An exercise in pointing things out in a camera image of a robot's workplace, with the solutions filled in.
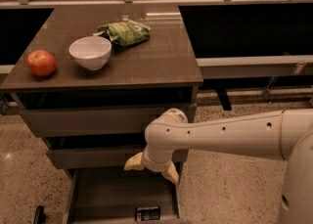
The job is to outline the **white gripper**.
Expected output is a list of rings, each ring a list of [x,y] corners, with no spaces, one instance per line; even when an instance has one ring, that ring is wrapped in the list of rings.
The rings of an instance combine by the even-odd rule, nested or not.
[[[179,174],[172,161],[172,152],[146,148],[143,153],[138,153],[129,158],[125,165],[125,170],[143,170],[145,167],[153,172],[162,172],[162,176],[177,185]]]

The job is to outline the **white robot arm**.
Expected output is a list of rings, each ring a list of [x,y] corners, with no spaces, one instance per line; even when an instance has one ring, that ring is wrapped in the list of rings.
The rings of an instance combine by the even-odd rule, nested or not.
[[[146,148],[125,163],[126,170],[145,168],[176,184],[172,161],[176,150],[280,158],[288,163],[278,224],[313,224],[313,110],[265,112],[190,123],[170,109],[145,129]]]

